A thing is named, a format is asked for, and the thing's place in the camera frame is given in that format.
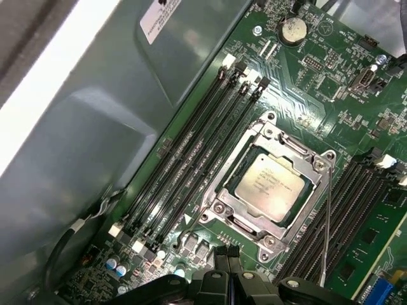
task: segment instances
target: sticker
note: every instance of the sticker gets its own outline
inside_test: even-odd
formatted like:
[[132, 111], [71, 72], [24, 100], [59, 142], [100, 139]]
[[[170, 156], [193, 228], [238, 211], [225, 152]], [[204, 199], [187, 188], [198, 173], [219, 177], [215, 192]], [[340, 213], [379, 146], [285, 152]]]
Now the sticker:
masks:
[[154, 0], [140, 21], [141, 29], [149, 44], [154, 42], [179, 3], [181, 0]]

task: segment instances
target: gray metal panel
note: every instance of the gray metal panel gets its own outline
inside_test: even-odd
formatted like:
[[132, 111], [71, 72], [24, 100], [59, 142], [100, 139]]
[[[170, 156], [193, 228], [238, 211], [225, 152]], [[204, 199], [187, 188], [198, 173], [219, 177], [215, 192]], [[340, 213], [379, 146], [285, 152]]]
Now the gray metal panel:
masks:
[[89, 204], [128, 183], [249, 2], [183, 1], [151, 46], [139, 29], [151, 1], [119, 4], [1, 177], [0, 268], [18, 277], [2, 273], [0, 302], [38, 280], [44, 247]]

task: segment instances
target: chip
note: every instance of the chip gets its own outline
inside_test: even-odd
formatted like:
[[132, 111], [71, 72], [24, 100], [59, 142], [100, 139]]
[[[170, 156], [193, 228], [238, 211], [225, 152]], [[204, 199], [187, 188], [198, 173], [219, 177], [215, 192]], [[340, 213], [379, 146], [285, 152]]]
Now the chip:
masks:
[[384, 118], [380, 119], [379, 122], [377, 123], [377, 127], [381, 128], [382, 130], [387, 130], [389, 126], [390, 126], [389, 121], [387, 121]]
[[369, 228], [363, 233], [362, 241], [370, 245], [375, 240], [376, 235], [377, 235], [377, 232], [375, 230]]
[[343, 267], [341, 268], [339, 275], [341, 276], [341, 278], [343, 278], [345, 281], [347, 281], [352, 276], [354, 271], [355, 271], [355, 267], [353, 267], [349, 263], [345, 263], [345, 265], [343, 265]]
[[281, 222], [305, 186], [304, 180], [266, 154], [259, 154], [235, 190], [249, 213]]

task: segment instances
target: integrated circuit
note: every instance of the integrated circuit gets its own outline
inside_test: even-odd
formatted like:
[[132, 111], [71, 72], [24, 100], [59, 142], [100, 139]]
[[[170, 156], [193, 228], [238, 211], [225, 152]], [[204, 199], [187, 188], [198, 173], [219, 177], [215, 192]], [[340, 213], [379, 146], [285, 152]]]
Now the integrated circuit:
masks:
[[266, 154], [254, 160], [235, 190], [235, 195], [248, 204], [248, 213], [281, 222], [290, 211], [305, 182], [289, 162], [285, 163], [291, 170]]

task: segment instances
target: electrolytic capacitor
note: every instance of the electrolytic capacitor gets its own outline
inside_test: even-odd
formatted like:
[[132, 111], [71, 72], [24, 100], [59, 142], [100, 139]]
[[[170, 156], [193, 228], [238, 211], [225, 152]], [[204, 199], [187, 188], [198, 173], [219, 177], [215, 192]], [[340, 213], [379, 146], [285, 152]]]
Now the electrolytic capacitor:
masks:
[[130, 270], [130, 264], [128, 262], [123, 262], [116, 267], [116, 274], [120, 277], [125, 276]]
[[128, 292], [128, 287], [127, 286], [119, 286], [117, 288], [117, 294], [118, 295], [125, 294], [126, 292]]
[[106, 261], [106, 268], [108, 270], [114, 270], [114, 269], [116, 269], [119, 262], [120, 262], [120, 257], [118, 257], [117, 255], [113, 255]]
[[186, 270], [185, 264], [180, 263], [180, 264], [178, 264], [176, 266], [174, 274], [180, 276], [181, 278], [184, 278], [185, 277], [185, 270]]

